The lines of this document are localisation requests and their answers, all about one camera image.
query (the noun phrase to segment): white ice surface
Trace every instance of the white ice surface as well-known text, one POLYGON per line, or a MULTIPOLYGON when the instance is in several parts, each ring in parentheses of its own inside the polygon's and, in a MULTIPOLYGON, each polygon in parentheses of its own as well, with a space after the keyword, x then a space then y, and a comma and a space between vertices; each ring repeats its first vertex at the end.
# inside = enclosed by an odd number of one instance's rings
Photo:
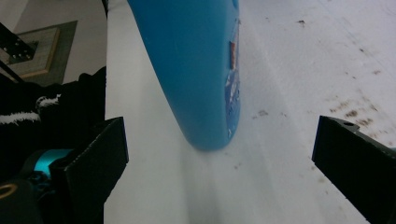
POLYGON ((127 2, 109 1, 106 117, 124 116, 130 162, 105 223, 367 223, 310 158, 319 115, 369 120, 363 133, 396 145, 396 2, 241 0, 240 17, 239 127, 204 153, 179 130, 127 2))

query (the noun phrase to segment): white stripe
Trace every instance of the white stripe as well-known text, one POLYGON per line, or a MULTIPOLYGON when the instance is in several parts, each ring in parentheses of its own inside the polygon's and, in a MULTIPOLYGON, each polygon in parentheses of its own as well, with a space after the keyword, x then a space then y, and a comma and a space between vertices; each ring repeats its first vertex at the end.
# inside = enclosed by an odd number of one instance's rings
POLYGON ((18 125, 18 122, 30 120, 32 122, 40 121, 40 117, 37 113, 32 112, 21 112, 10 115, 0 115, 0 125, 14 123, 18 125))
POLYGON ((61 97, 61 94, 57 94, 56 97, 52 99, 49 99, 46 96, 41 96, 40 98, 37 99, 35 103, 35 108, 38 110, 38 113, 40 113, 41 110, 47 106, 58 105, 59 97, 61 97))

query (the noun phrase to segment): black bracket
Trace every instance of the black bracket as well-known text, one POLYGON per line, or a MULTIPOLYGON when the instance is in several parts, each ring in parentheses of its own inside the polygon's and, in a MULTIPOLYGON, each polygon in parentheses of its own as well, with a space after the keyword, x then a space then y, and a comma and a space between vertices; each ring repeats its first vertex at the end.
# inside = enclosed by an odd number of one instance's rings
POLYGON ((312 160, 371 223, 396 223, 396 152, 341 119, 320 117, 312 160))

